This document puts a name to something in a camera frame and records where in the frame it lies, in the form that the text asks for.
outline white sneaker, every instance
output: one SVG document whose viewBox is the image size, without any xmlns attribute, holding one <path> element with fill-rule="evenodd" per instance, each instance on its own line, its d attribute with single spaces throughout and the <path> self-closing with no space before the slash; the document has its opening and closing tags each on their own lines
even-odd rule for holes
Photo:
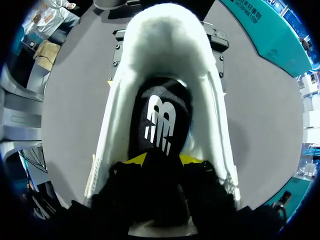
<svg viewBox="0 0 320 240">
<path fill-rule="evenodd" d="M 103 188 L 110 166 L 128 160 L 135 97 L 145 79 L 152 76 L 174 76 L 189 90 L 193 114 L 181 154 L 210 161 L 220 183 L 239 203 L 238 175 L 216 60 L 197 17 L 171 3 L 145 9 L 126 28 L 122 59 L 105 107 L 85 197 L 90 199 Z M 188 231 L 168 231 L 170 236 L 161 236 L 186 236 Z"/>
</svg>

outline teal counter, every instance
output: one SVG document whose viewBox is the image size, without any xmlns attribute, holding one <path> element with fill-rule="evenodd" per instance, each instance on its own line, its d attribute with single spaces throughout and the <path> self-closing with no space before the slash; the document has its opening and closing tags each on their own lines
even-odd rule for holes
<svg viewBox="0 0 320 240">
<path fill-rule="evenodd" d="M 287 219 L 289 219 L 296 209 L 300 206 L 304 199 L 311 182 L 300 178 L 292 177 L 272 198 L 270 198 L 264 205 L 272 205 L 279 201 L 285 191 L 289 191 L 292 195 L 287 205 L 285 206 Z"/>
<path fill-rule="evenodd" d="M 298 77 L 312 64 L 291 26 L 262 0 L 220 0 L 250 36 L 258 54 Z"/>
</svg>

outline gray platform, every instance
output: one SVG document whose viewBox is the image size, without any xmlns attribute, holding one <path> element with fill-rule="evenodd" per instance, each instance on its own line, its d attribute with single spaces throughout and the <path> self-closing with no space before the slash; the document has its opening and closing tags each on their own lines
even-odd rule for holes
<svg viewBox="0 0 320 240">
<path fill-rule="evenodd" d="M 66 205 L 83 202 L 110 87 L 117 44 L 112 32 L 129 18 L 112 19 L 91 7 L 62 46 L 49 77 L 42 115 L 44 156 Z M 242 204 L 255 208 L 293 175 L 303 138 L 296 80 L 259 57 L 233 15 L 216 1 L 205 22 L 227 34 L 226 109 Z"/>
</svg>

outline shoe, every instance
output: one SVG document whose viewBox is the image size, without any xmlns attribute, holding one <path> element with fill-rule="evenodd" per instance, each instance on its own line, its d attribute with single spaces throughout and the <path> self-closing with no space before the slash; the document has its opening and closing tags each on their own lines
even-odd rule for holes
<svg viewBox="0 0 320 240">
<path fill-rule="evenodd" d="M 219 183 L 239 203 L 238 176 L 233 162 L 224 93 L 216 60 L 207 34 L 197 17 L 184 7 L 171 3 L 145 9 L 126 28 L 122 58 L 108 96 L 95 160 L 92 163 L 92 174 L 86 188 L 86 199 L 91 199 L 101 191 L 108 180 L 109 169 L 116 162 L 125 162 L 143 152 L 143 149 L 135 150 L 131 147 L 131 124 L 136 120 L 132 119 L 136 96 L 147 82 L 166 81 L 164 79 L 176 81 L 187 90 L 192 113 L 190 120 L 186 118 L 189 121 L 186 126 L 189 128 L 185 143 L 182 145 L 179 142 L 179 147 L 174 149 L 174 142 L 170 139 L 170 126 L 173 126 L 175 135 L 180 126 L 172 122 L 172 109 L 176 108 L 166 104 L 168 98 L 162 99 L 163 96 L 149 94 L 145 99 L 148 104 L 144 106 L 149 107 L 149 102 L 152 102 L 152 112 L 155 115 L 161 112 L 161 126 L 165 121 L 166 126 L 169 126 L 169 131 L 166 128 L 165 131 L 158 132 L 157 129 L 154 132 L 153 144 L 168 157 L 171 151 L 174 156 L 180 151 L 180 155 L 209 161 L 216 171 Z M 153 122 L 146 110 L 139 117 L 139 121 L 142 119 L 152 124 L 140 129 L 140 137 L 136 139 L 152 144 L 152 126 L 159 126 L 159 121 Z M 157 141 L 158 134 L 162 142 Z M 166 236 L 161 230 L 148 234 L 143 230 L 140 232 L 145 233 L 140 234 L 140 237 L 181 237 L 190 234 L 186 228 L 169 231 L 171 235 Z"/>
</svg>

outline white logo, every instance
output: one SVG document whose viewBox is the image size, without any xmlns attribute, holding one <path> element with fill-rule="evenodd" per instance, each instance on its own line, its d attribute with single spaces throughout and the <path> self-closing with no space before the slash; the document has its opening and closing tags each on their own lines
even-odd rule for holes
<svg viewBox="0 0 320 240">
<path fill-rule="evenodd" d="M 175 107 L 168 101 L 162 103 L 160 97 L 152 95 L 149 99 L 148 112 L 146 118 L 151 121 L 154 125 L 151 126 L 151 138 L 150 142 L 154 143 L 155 132 L 156 132 L 156 146 L 159 147 L 161 133 L 162 134 L 162 151 L 166 155 L 169 155 L 171 143 L 167 142 L 165 137 L 171 137 L 174 134 L 175 122 L 176 122 L 176 110 Z M 149 126 L 145 127 L 144 138 L 148 139 Z"/>
</svg>

